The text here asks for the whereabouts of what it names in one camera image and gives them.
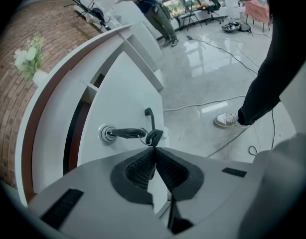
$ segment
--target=pink cloth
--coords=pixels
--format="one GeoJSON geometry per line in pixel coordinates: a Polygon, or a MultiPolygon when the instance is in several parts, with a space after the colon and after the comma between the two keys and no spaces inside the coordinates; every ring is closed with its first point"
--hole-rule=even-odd
{"type": "Polygon", "coordinates": [[[245,14],[263,23],[269,23],[268,6],[263,6],[256,0],[245,1],[245,14]]]}

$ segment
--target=olive green pants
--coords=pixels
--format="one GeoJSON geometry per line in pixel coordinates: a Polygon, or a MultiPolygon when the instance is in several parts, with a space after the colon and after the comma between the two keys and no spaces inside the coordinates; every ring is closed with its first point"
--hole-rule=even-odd
{"type": "Polygon", "coordinates": [[[165,13],[158,4],[155,6],[158,7],[157,13],[154,12],[154,6],[152,6],[150,10],[144,14],[144,16],[148,19],[152,26],[162,34],[165,40],[176,40],[174,28],[168,21],[165,13]]]}

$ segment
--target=glossy white floor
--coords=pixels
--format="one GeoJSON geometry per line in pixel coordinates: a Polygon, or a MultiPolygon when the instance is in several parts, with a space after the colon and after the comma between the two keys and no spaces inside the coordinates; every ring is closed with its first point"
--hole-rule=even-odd
{"type": "MultiPolygon", "coordinates": [[[[163,108],[179,108],[246,95],[256,75],[226,52],[203,42],[188,40],[186,35],[224,48],[247,67],[258,71],[272,40],[269,37],[272,27],[268,31],[265,26],[264,33],[268,35],[265,36],[261,23],[256,22],[251,26],[254,36],[242,32],[225,34],[221,25],[215,21],[203,24],[203,27],[190,27],[188,32],[186,29],[177,32],[178,45],[162,48],[163,58],[159,64],[165,83],[165,88],[160,91],[163,108]]],[[[164,123],[169,128],[170,147],[205,157],[218,150],[241,133],[242,129],[219,128],[214,125],[214,118],[220,113],[236,112],[243,101],[244,98],[237,98],[164,113],[164,123]]],[[[274,119],[276,146],[293,136],[295,129],[282,103],[274,108],[274,119]]],[[[253,145],[258,151],[269,150],[272,139],[272,114],[268,113],[212,158],[253,162],[254,156],[248,153],[248,147],[253,145]]]]}

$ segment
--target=black office chair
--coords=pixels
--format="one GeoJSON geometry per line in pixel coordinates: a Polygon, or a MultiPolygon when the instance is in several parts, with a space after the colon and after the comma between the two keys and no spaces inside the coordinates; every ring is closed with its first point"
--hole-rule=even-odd
{"type": "Polygon", "coordinates": [[[195,22],[193,19],[191,19],[192,16],[195,16],[195,13],[192,11],[193,10],[193,2],[192,0],[188,0],[186,3],[185,3],[185,12],[183,15],[181,15],[180,17],[178,17],[178,19],[183,19],[183,26],[184,26],[184,22],[185,22],[185,19],[189,17],[189,21],[188,21],[188,25],[187,25],[187,31],[189,29],[189,24],[192,20],[192,22],[194,23],[195,25],[195,22]]]}
{"type": "Polygon", "coordinates": [[[219,14],[217,14],[215,11],[220,9],[221,4],[219,3],[218,0],[211,0],[211,1],[213,1],[213,3],[214,3],[215,5],[214,5],[214,6],[209,6],[209,7],[207,8],[208,12],[211,13],[211,18],[208,18],[208,19],[206,20],[205,25],[207,25],[208,22],[213,21],[213,20],[216,20],[216,21],[218,21],[218,22],[221,24],[224,20],[223,20],[223,19],[220,20],[220,19],[214,18],[214,17],[213,17],[213,14],[212,14],[212,13],[214,13],[214,14],[216,14],[216,15],[219,16],[219,14]]]}

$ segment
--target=person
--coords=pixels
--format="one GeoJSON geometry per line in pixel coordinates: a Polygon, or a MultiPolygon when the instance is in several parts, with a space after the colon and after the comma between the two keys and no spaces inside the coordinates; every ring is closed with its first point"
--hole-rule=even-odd
{"type": "Polygon", "coordinates": [[[174,47],[178,44],[178,39],[171,23],[156,0],[134,0],[134,2],[152,26],[164,37],[163,47],[169,44],[174,47]]]}
{"type": "Polygon", "coordinates": [[[271,111],[279,96],[306,60],[306,32],[297,31],[289,15],[306,17],[306,7],[285,9],[285,0],[268,0],[273,17],[273,36],[268,54],[255,80],[250,85],[242,107],[235,113],[218,115],[214,122],[220,127],[248,127],[271,111]]]}

